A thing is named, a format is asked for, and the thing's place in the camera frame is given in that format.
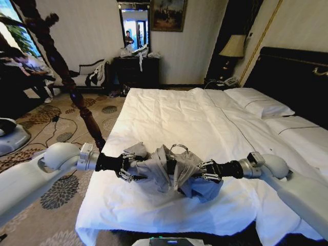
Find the pillow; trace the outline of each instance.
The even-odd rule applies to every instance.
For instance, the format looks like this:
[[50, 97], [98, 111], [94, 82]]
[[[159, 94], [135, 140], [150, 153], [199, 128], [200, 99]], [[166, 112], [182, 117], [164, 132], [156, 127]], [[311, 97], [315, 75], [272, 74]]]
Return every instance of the pillow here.
[[288, 116], [295, 112], [277, 100], [264, 95], [253, 88], [234, 88], [224, 91], [241, 107], [259, 118]]
[[93, 71], [104, 61], [104, 59], [98, 60], [93, 64], [79, 65], [80, 75], [88, 75], [89, 73], [93, 73]]
[[328, 179], [328, 131], [326, 129], [299, 116], [267, 119], [265, 122]]

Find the beige wall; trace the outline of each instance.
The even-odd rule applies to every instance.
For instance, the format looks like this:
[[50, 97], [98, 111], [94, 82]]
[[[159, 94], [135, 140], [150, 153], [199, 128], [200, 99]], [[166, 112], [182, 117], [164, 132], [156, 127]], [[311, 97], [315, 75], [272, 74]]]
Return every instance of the beige wall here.
[[[151, 32], [152, 51], [163, 58], [163, 84], [201, 84], [228, 0], [188, 0], [183, 32]], [[124, 46], [116, 0], [36, 0], [42, 17], [57, 13], [55, 46], [69, 69], [119, 55]]]
[[163, 55], [163, 84], [202, 84], [227, 0], [189, 0], [183, 32], [151, 32], [153, 51]]
[[247, 42], [245, 58], [237, 64], [235, 69], [237, 77], [241, 77], [244, 73], [242, 84], [250, 74], [263, 46], [328, 52], [328, 1], [282, 0], [246, 70], [247, 63], [278, 3], [279, 0], [264, 0], [254, 21], [251, 29], [253, 36]]

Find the carpet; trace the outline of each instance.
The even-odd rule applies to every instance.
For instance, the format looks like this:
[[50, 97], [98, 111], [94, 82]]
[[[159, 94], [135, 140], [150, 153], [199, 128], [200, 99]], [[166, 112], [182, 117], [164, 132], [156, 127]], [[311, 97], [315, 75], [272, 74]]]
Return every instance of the carpet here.
[[[84, 98], [107, 139], [125, 98], [97, 94], [84, 94]], [[59, 116], [57, 122], [52, 120], [56, 116]], [[42, 104], [16, 121], [30, 132], [31, 139], [23, 148], [0, 158], [0, 173], [56, 142], [73, 142], [78, 147], [89, 142], [97, 150], [68, 94], [58, 95], [52, 103]], [[83, 245], [74, 228], [91, 175], [92, 171], [76, 171], [57, 181], [40, 199], [0, 228], [0, 235], [8, 235], [0, 246]], [[108, 245], [105, 241], [98, 245]]]

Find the shoe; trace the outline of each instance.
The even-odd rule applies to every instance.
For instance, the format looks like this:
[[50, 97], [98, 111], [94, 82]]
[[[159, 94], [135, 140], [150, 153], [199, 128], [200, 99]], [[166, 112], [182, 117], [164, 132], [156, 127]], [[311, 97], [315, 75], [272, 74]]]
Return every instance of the shoe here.
[[114, 97], [118, 97], [120, 94], [120, 91], [112, 91], [111, 93], [109, 93], [109, 97], [114, 98]]
[[46, 98], [45, 103], [46, 104], [49, 104], [49, 103], [51, 103], [51, 101], [52, 101], [52, 98], [51, 97], [48, 97], [48, 98]]

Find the window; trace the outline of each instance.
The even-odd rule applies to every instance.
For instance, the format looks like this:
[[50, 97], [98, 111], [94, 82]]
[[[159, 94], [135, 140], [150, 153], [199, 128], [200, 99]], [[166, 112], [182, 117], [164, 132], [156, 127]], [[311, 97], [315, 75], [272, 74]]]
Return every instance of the window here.
[[[0, 0], [0, 15], [21, 22], [10, 0]], [[11, 46], [20, 48], [23, 52], [37, 58], [42, 58], [30, 34], [24, 27], [0, 23], [0, 32]]]

